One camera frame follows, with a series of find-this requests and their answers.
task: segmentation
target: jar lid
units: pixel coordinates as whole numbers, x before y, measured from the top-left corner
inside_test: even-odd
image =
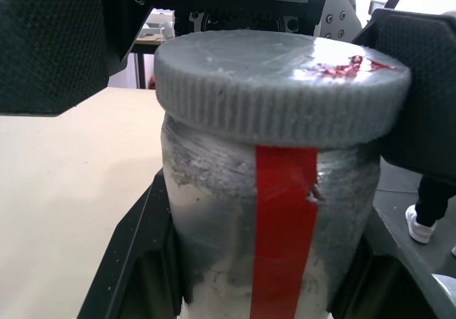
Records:
[[[390,130],[410,71],[350,43],[211,31],[159,47],[155,84],[169,115],[214,135],[260,145],[343,147]]]

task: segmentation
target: jar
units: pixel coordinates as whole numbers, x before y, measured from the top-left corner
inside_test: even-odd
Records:
[[[161,46],[155,77],[166,110],[163,172],[189,319],[325,318],[372,209],[380,172],[375,139],[392,127],[410,71],[348,43],[219,31]],[[273,147],[280,147],[284,166],[293,164],[289,154],[316,152],[307,201],[318,213],[308,248],[293,236],[282,240],[284,247],[293,242],[296,256],[308,250],[304,271],[291,280],[293,264],[270,258],[284,282],[271,276],[260,289],[254,285],[264,258],[257,246],[259,164],[273,164],[267,154]],[[260,150],[266,151],[261,161]],[[281,214],[289,211],[284,200],[277,225],[286,229]],[[296,284],[291,299],[287,290]],[[278,289],[288,298],[280,299]]]

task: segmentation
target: black pants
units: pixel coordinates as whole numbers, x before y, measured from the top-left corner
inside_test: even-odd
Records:
[[[442,219],[447,211],[448,199],[456,195],[456,187],[439,182],[423,175],[416,203],[416,221],[425,226],[432,226]]]

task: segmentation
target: red tape strip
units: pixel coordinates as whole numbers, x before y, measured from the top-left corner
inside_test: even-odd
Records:
[[[318,208],[315,148],[256,147],[256,251],[250,319],[294,319]]]

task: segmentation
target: person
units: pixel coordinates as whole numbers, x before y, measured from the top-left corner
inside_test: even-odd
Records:
[[[456,195],[456,186],[423,175],[418,187],[419,199],[405,212],[408,233],[417,242],[427,244],[437,221],[445,216],[448,199]],[[456,246],[452,250],[456,257]]]

